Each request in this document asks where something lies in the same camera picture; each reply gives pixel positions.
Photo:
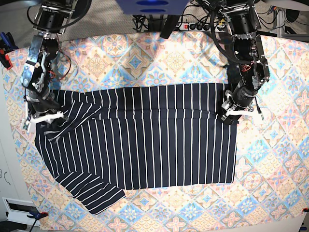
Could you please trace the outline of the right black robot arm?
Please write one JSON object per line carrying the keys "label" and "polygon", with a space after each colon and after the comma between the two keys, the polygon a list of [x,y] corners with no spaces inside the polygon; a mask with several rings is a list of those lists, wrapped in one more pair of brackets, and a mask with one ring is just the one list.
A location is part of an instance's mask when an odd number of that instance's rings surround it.
{"label": "right black robot arm", "polygon": [[64,116],[49,88],[53,75],[51,64],[60,52],[57,37],[81,20],[91,3],[90,0],[44,0],[35,18],[30,20],[38,33],[32,39],[20,78],[26,104],[21,128],[28,133],[34,132],[38,123],[52,123],[54,119]]}

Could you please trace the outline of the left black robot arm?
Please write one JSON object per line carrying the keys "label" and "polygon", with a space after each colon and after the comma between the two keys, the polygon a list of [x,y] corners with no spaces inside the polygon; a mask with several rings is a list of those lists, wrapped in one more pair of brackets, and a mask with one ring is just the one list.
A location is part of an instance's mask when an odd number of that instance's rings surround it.
{"label": "left black robot arm", "polygon": [[[258,90],[269,81],[268,62],[264,55],[258,14],[252,0],[212,0],[210,13],[211,37],[218,50],[239,69],[240,80],[234,90],[226,90],[222,104],[222,121],[233,124],[242,115],[253,112],[251,106]],[[224,50],[215,33],[215,19],[224,20],[232,36],[232,50]]]}

